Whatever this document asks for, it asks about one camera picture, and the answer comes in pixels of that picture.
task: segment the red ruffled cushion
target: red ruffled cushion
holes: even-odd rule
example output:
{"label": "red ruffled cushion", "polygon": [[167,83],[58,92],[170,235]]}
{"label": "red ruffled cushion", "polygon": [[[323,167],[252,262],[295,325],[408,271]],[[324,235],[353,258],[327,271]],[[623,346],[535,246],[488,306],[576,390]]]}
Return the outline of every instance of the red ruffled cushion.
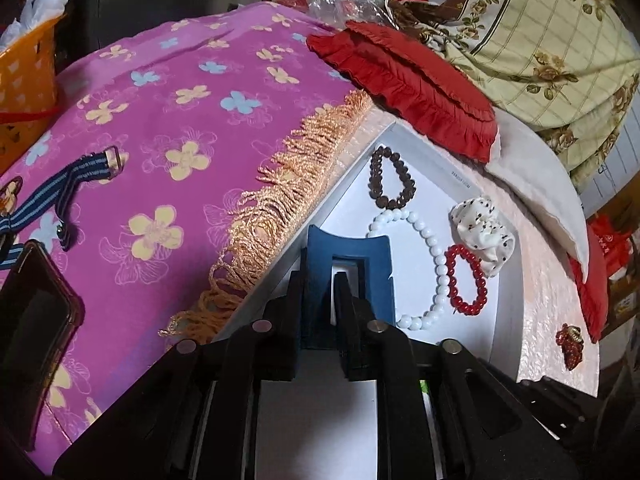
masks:
{"label": "red ruffled cushion", "polygon": [[589,224],[587,224],[587,237],[589,239],[589,273],[586,283],[582,282],[580,264],[570,256],[569,262],[571,270],[574,272],[575,285],[578,287],[582,316],[591,341],[595,343],[600,340],[609,311],[607,264],[598,241],[598,235]]}
{"label": "red ruffled cushion", "polygon": [[433,142],[489,161],[498,131],[491,102],[427,47],[397,30],[360,22],[334,36],[309,36],[306,43]]}

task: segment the metal screw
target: metal screw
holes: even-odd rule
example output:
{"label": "metal screw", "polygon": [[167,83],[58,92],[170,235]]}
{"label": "metal screw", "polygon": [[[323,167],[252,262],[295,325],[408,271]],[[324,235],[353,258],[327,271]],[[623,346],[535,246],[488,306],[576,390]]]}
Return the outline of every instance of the metal screw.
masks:
{"label": "metal screw", "polygon": [[455,339],[445,339],[442,343],[442,348],[444,348],[445,352],[457,354],[462,350],[462,345]]}
{"label": "metal screw", "polygon": [[198,344],[193,339],[183,339],[176,346],[175,349],[178,354],[190,354],[198,347]]}
{"label": "metal screw", "polygon": [[268,319],[259,319],[258,321],[254,321],[251,328],[254,329],[254,332],[264,333],[271,330],[272,326],[271,321]]}
{"label": "metal screw", "polygon": [[388,327],[388,324],[379,319],[372,319],[367,323],[367,328],[376,334],[384,332]]}

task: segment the purple tablecloth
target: purple tablecloth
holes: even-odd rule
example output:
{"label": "purple tablecloth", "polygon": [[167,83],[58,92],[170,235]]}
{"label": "purple tablecloth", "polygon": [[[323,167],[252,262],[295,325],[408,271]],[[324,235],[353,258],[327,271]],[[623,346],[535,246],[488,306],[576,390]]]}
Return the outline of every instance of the purple tablecloth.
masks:
{"label": "purple tablecloth", "polygon": [[40,417],[31,457],[45,472],[162,355],[169,317],[209,288],[228,211],[262,186],[257,168],[303,117],[353,89],[308,51],[306,35],[322,32],[266,2],[165,23],[60,75],[72,105],[2,182],[23,177],[20,203],[87,152],[115,144],[126,165],[78,190],[68,253],[52,210],[20,233],[45,245],[86,309]]}

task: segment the white bead bracelet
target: white bead bracelet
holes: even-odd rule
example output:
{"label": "white bead bracelet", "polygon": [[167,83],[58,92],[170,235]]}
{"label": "white bead bracelet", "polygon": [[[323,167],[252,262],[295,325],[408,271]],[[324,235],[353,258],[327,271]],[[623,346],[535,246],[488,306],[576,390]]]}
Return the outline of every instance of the white bead bracelet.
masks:
{"label": "white bead bracelet", "polygon": [[407,211],[406,208],[393,209],[393,211],[387,209],[383,211],[373,220],[373,223],[369,226],[369,232],[367,232],[367,238],[375,238],[382,236],[382,228],[390,223],[398,220],[406,220],[409,224],[414,226],[414,229],[420,233],[420,236],[424,238],[427,245],[430,247],[429,252],[433,256],[433,261],[436,265],[436,275],[438,280],[438,287],[436,289],[436,298],[431,310],[424,313],[421,317],[411,317],[407,314],[403,314],[398,320],[398,328],[407,328],[409,330],[427,330],[434,321],[436,321],[445,310],[445,304],[449,295],[449,277],[447,276],[447,258],[443,254],[442,248],[438,245],[438,239],[433,235],[431,229],[427,227],[424,221],[420,220],[420,217],[415,211]]}

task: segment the plastic bag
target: plastic bag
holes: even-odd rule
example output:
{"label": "plastic bag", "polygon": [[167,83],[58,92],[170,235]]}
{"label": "plastic bag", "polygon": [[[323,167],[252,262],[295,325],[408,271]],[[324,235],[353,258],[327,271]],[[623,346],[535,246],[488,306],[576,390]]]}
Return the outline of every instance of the plastic bag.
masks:
{"label": "plastic bag", "polygon": [[14,20],[0,36],[0,52],[8,49],[41,23],[61,16],[69,0],[27,0],[20,14],[20,21]]}
{"label": "plastic bag", "polygon": [[385,0],[308,0],[308,4],[309,16],[335,28],[344,29],[349,20],[397,28],[386,11]]}

